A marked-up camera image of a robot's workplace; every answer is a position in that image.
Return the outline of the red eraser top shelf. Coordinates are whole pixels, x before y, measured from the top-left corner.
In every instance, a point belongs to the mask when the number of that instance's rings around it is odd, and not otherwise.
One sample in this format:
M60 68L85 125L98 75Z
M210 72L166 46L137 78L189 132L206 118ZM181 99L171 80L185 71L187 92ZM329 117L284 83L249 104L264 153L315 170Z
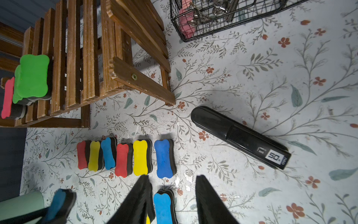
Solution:
M79 142L76 146L77 149L77 158L78 158L78 168L80 170L88 168L89 159L90 159L90 143L91 141L82 141Z

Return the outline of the yellow eraser top shelf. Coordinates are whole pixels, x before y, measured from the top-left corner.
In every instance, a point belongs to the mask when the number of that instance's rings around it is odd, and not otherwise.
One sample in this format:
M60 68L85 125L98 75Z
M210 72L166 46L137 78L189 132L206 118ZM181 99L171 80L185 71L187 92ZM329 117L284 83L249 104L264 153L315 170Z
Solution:
M90 154L88 169L97 172L104 168L103 150L101 148L101 141L92 141L90 143Z

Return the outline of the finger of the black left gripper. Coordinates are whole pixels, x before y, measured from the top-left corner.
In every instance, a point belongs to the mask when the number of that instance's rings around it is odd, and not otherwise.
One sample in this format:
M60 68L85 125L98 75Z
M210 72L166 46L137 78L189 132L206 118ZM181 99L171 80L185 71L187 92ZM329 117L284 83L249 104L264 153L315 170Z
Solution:
M1 224L25 224L27 222L33 221L37 218L41 218L37 221L37 224L50 224L49 221L45 221L45 216L47 214L48 208L37 210L28 214L20 215L17 217L8 218L1 221Z

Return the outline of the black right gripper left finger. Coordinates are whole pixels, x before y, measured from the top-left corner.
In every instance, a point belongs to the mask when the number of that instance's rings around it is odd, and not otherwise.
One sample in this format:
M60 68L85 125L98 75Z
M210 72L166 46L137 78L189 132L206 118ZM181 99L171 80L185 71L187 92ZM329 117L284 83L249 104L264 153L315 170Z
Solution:
M155 219L153 187L149 176L141 175L108 224L145 224Z

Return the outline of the wooden two-tier shelf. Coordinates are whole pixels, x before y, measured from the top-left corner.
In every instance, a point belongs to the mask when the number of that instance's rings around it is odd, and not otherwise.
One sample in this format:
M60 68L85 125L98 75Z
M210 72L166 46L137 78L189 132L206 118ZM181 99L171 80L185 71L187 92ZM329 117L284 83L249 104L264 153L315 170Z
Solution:
M138 90L176 104L170 90L164 23L150 1L101 1L98 37L95 1L60 1L34 27L20 32L1 24L1 70L15 72L20 57L50 58L49 101L21 105L20 118L1 119L1 127L88 128L90 105L124 90ZM133 67L131 41L160 66L162 84Z

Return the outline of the blue eraser shelf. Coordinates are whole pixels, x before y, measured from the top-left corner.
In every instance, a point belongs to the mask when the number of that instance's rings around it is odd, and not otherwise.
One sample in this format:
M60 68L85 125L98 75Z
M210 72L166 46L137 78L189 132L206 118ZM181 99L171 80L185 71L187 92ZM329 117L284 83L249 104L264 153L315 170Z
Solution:
M107 137L101 142L104 165L107 170L115 168L116 166L116 155L117 155L116 146L117 146L117 139L114 137Z
M40 224L66 224L75 201L75 192L71 189L59 189Z

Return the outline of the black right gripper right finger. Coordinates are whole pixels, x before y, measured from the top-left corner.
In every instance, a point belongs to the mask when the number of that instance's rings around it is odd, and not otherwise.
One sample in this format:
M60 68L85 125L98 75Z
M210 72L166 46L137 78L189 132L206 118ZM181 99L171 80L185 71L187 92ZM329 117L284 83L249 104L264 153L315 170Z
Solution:
M200 224L238 224L204 175L196 177L196 203Z

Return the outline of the blue eraser top shelf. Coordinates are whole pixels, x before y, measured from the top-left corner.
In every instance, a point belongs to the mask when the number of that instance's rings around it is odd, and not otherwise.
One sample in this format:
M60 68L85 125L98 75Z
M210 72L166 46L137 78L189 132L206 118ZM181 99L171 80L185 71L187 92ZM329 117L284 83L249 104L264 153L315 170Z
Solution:
M107 137L101 142L104 165L107 170L115 168L116 166L116 155L117 155L116 146L117 146L117 139L114 137Z

